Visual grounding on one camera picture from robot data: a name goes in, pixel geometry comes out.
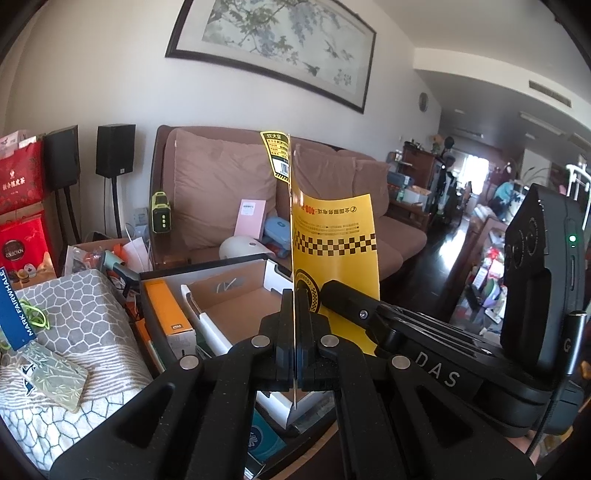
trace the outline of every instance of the sofa cushion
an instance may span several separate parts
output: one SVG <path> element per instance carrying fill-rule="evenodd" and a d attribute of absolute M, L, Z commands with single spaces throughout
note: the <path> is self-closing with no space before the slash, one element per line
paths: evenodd
<path fill-rule="evenodd" d="M 179 129 L 174 159 L 176 225 L 189 249 L 217 247 L 234 234 L 242 199 L 275 209 L 277 181 L 262 142 L 211 140 Z"/>
<path fill-rule="evenodd" d="M 418 228 L 386 216 L 376 218 L 374 222 L 378 239 L 398 250 L 404 261 L 415 256 L 427 245 L 427 235 Z"/>
<path fill-rule="evenodd" d="M 340 200 L 353 196 L 355 159 L 339 157 L 297 144 L 294 175 L 300 190 L 319 200 Z"/>
<path fill-rule="evenodd" d="M 365 153 L 355 152 L 353 150 L 339 150 L 337 155 L 341 157 L 354 157 L 354 158 L 363 158 L 364 160 L 374 160 L 375 158 L 366 155 Z"/>
<path fill-rule="evenodd" d="M 371 206 L 374 218 L 385 215 L 390 205 L 388 196 L 388 171 L 390 165 L 385 162 L 355 159 L 355 178 L 353 179 L 353 195 L 371 195 Z"/>
<path fill-rule="evenodd" d="M 395 248 L 392 248 L 381 238 L 378 238 L 377 246 L 379 279 L 384 280 L 400 270 L 404 260 Z"/>

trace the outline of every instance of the wooden cabinet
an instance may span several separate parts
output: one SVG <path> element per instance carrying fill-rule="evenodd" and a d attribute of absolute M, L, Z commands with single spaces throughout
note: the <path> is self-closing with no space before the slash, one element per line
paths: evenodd
<path fill-rule="evenodd" d="M 437 173 L 435 155 L 405 146 L 402 154 L 402 162 L 398 169 L 401 174 L 414 178 L 414 184 L 417 187 L 427 190 L 431 189 L 433 175 Z"/>

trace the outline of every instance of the blue container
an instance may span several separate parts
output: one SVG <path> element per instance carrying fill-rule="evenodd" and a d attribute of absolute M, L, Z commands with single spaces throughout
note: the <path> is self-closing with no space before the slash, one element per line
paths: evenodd
<path fill-rule="evenodd" d="M 265 221 L 265 236 L 285 250 L 291 250 L 291 228 L 287 220 L 279 217 L 270 217 Z"/>

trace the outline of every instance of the black speaker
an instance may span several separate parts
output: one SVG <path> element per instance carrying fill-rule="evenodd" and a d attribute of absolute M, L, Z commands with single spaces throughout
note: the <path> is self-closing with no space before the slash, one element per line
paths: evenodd
<path fill-rule="evenodd" d="M 53 192 L 78 183 L 78 125 L 47 134 L 43 139 L 43 159 L 49 190 Z"/>
<path fill-rule="evenodd" d="M 113 179 L 134 169 L 135 125 L 101 125 L 96 136 L 96 173 Z"/>

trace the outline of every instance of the speaker stand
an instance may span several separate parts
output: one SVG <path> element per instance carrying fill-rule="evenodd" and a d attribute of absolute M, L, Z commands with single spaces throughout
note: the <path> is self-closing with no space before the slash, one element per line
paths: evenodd
<path fill-rule="evenodd" d="M 122 238 L 121 219 L 119 218 L 119 200 L 117 198 L 117 177 L 111 178 L 111 190 L 113 191 L 113 210 L 115 212 L 115 228 L 117 229 L 117 238 Z"/>
<path fill-rule="evenodd" d="M 72 197 L 70 195 L 70 187 L 64 187 L 64 193 L 66 194 L 66 205 L 68 208 L 68 214 L 70 215 L 70 223 L 72 224 L 72 231 L 74 232 L 74 238 L 77 244 L 82 243 L 80 234 L 78 233 L 78 226 L 76 225 L 76 217 L 74 215 L 74 209 L 72 208 Z"/>
<path fill-rule="evenodd" d="M 61 201 L 60 201 L 60 191 L 56 190 L 54 192 L 56 196 L 56 211 L 57 211 L 57 223 L 60 225 L 60 235 L 61 235 L 61 252 L 60 257 L 58 259 L 57 264 L 57 271 L 62 274 L 64 265 L 66 264 L 66 254 L 68 250 L 68 237 L 66 234 L 66 226 L 64 225 L 64 216 L 61 213 Z"/>

